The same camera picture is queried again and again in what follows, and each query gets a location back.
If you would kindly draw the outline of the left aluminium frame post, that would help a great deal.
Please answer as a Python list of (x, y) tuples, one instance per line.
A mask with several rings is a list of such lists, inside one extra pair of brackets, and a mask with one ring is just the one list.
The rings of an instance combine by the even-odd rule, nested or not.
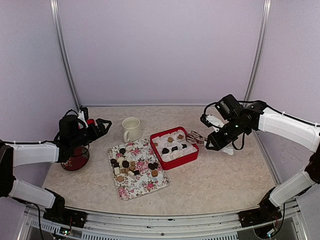
[(60, 57), (62, 61), (62, 66), (65, 72), (67, 84), (70, 90), (71, 98), (73, 100), (74, 106), (77, 110), (81, 108), (81, 101), (76, 89), (75, 81), (73, 79), (67, 49), (64, 41), (63, 28), (60, 18), (59, 4), (57, 0), (50, 0), (50, 9), (52, 14), (53, 25), (55, 29), (55, 34), (57, 38), (58, 48), (60, 52)]

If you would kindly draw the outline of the dark heart chocolate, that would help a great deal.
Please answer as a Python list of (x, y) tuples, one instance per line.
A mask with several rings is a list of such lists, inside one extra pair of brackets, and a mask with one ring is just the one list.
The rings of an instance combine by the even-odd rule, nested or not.
[(172, 151), (172, 152), (177, 151), (177, 150), (178, 150), (178, 147), (177, 147), (177, 146), (174, 146), (174, 147), (171, 148), (171, 151)]

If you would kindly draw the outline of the red floral vase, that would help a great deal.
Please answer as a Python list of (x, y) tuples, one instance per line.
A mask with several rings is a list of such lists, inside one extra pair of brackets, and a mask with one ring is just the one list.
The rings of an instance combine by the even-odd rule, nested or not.
[(90, 158), (89, 147), (79, 146), (75, 149), (74, 155), (66, 162), (61, 162), (61, 167), (69, 172), (74, 172), (83, 168)]

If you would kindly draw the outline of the floral rectangular tray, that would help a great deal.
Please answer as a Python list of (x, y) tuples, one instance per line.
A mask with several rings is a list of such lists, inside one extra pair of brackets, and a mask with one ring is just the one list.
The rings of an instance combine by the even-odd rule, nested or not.
[[(128, 151), (125, 154), (120, 153), (121, 148), (126, 150), (126, 147), (130, 145), (133, 146), (131, 151), (134, 151), (135, 157), (131, 157)], [(127, 201), (141, 197), (164, 189), (169, 185), (169, 178), (147, 139), (113, 146), (108, 149), (107, 156), (118, 196), (121, 200)], [(152, 176), (153, 170), (158, 171), (158, 176)]]

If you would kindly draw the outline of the white ribbed ceramic mug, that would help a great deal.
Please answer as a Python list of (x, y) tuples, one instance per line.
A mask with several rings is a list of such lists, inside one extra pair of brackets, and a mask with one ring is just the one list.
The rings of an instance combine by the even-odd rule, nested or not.
[(136, 117), (128, 117), (122, 121), (122, 127), (124, 129), (123, 141), (125, 143), (136, 141), (143, 135), (141, 122)]

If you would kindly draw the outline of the right aluminium frame post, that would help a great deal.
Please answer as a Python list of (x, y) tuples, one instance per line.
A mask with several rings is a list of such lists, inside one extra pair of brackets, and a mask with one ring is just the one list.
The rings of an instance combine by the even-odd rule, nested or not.
[(270, 13), (272, 7), (272, 0), (263, 1), (262, 17), (258, 33), (257, 45), (255, 50), (255, 55), (253, 59), (253, 64), (249, 76), (248, 85), (245, 91), (244, 100), (249, 101), (254, 91), (255, 83), (257, 80), (257, 75), (259, 71), (259, 65), (264, 50), (264, 43), (266, 39), (267, 29), (269, 25)]

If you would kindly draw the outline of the white rectangular chocolate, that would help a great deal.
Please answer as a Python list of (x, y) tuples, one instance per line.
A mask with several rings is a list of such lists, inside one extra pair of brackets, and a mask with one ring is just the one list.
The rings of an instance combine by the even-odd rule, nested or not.
[(175, 154), (172, 155), (175, 159), (180, 158), (181, 154), (179, 152), (176, 152)]

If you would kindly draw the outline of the aluminium front rail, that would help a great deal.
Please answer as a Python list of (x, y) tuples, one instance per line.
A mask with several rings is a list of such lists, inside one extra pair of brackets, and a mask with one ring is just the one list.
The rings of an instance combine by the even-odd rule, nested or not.
[(65, 225), (38, 219), (38, 211), (29, 206), (22, 215), (17, 240), (40, 239), (39, 230), (49, 239), (53, 234), (66, 240), (237, 240), (244, 234), (256, 238), (255, 230), (263, 225), (242, 227), (236, 211), (180, 216), (127, 215), (88, 211), (84, 227), (60, 231)]

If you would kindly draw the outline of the metal tongs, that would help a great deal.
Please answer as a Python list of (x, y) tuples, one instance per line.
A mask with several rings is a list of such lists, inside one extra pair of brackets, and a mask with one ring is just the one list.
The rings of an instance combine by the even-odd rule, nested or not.
[(207, 145), (207, 138), (200, 135), (198, 132), (191, 130), (185, 135), (185, 139), (190, 144)]

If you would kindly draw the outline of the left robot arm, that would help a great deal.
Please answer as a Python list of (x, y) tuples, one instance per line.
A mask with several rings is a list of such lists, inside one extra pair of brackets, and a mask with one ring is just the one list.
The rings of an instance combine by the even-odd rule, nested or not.
[(76, 150), (106, 135), (112, 125), (110, 120), (98, 118), (90, 121), (77, 115), (65, 115), (59, 121), (59, 132), (53, 141), (0, 143), (0, 196), (19, 202), (44, 207), (46, 220), (83, 228), (87, 213), (65, 207), (65, 199), (45, 188), (19, 180), (14, 168), (40, 163), (64, 163), (78, 157)]

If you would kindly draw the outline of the dark round fluted chocolate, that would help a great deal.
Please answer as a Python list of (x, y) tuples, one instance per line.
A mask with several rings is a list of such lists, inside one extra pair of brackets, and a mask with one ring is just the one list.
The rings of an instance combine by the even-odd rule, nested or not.
[(120, 152), (121, 154), (125, 154), (125, 153), (126, 153), (126, 149), (125, 149), (125, 148), (121, 148), (121, 149), (119, 150), (119, 152)]

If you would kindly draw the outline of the white round chocolate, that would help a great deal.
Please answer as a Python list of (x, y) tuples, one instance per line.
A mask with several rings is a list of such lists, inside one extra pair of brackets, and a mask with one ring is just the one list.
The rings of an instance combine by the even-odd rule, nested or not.
[(126, 147), (126, 151), (128, 151), (128, 152), (130, 152), (132, 149), (133, 149), (133, 146), (132, 146), (132, 145), (128, 145), (128, 146)]

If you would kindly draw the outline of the aluminium frame post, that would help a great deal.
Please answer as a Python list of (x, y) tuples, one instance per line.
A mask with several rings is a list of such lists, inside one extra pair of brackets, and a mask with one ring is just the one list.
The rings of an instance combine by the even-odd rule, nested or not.
[(52, 14), (53, 25), (55, 29), (55, 34), (57, 38), (58, 48), (60, 52), (60, 57), (62, 61), (62, 66), (65, 72), (67, 84), (70, 90), (71, 98), (73, 100), (74, 106), (77, 110), (81, 108), (81, 101), (76, 89), (75, 81), (73, 79), (67, 49), (64, 41), (63, 28), (60, 18), (59, 4), (57, 0), (50, 0), (50, 9)]
[(257, 75), (259, 71), (259, 65), (264, 50), (264, 43), (266, 39), (267, 29), (269, 25), (270, 13), (272, 7), (272, 0), (263, 1), (262, 17), (258, 33), (257, 45), (255, 50), (255, 55), (253, 59), (253, 64), (249, 76), (248, 85), (245, 91), (244, 100), (249, 101), (254, 91), (255, 83), (257, 80)]

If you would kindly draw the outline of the red box with paper cups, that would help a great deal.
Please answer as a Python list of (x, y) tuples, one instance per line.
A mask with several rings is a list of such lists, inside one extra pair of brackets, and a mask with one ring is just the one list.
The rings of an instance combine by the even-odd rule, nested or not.
[(199, 147), (187, 142), (186, 135), (187, 131), (178, 126), (150, 136), (151, 147), (165, 171), (198, 158)]

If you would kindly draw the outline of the caramel ridged oval chocolate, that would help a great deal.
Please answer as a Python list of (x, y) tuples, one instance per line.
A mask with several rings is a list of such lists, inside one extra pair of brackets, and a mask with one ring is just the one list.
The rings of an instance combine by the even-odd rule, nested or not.
[(157, 171), (157, 170), (153, 170), (153, 171), (151, 172), (151, 175), (152, 175), (153, 177), (157, 177), (157, 176), (158, 176), (158, 171)]

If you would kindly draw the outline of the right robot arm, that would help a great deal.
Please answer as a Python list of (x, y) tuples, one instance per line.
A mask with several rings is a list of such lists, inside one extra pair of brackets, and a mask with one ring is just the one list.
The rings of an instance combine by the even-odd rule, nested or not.
[(239, 212), (243, 228), (271, 222), (284, 217), (280, 207), (288, 200), (304, 194), (320, 182), (320, 125), (276, 110), (261, 100), (238, 101), (231, 94), (223, 97), (212, 106), (226, 121), (218, 125), (217, 118), (203, 112), (200, 121), (214, 131), (207, 136), (206, 149), (220, 151), (227, 145), (234, 145), (239, 136), (252, 131), (273, 134), (294, 142), (312, 155), (306, 167), (269, 190), (258, 207)]

